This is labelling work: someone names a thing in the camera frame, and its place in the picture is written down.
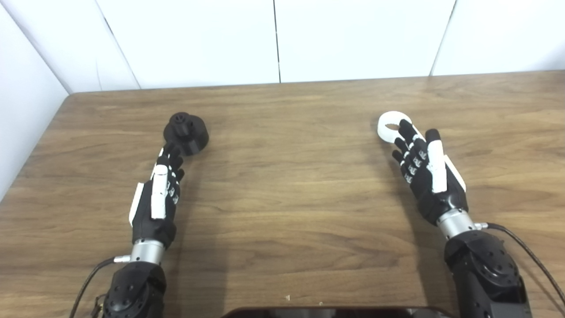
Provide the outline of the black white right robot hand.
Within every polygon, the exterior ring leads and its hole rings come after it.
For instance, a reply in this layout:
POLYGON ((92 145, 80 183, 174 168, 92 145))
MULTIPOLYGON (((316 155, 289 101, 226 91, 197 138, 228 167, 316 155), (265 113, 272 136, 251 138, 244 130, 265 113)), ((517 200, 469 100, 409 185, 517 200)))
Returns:
POLYGON ((422 137, 409 121, 398 124, 392 156, 416 199, 422 217, 435 225, 449 211, 469 211, 466 191, 449 167, 437 129, 422 137))

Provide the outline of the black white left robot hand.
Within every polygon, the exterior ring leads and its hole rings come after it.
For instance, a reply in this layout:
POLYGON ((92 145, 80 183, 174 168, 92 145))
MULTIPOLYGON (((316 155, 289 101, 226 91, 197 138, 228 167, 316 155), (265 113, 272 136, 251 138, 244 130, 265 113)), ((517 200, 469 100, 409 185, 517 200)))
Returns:
POLYGON ((166 143, 154 164, 150 178, 138 183, 129 212, 132 243, 157 240, 168 249, 176 237, 175 215, 185 176, 181 151, 166 143))

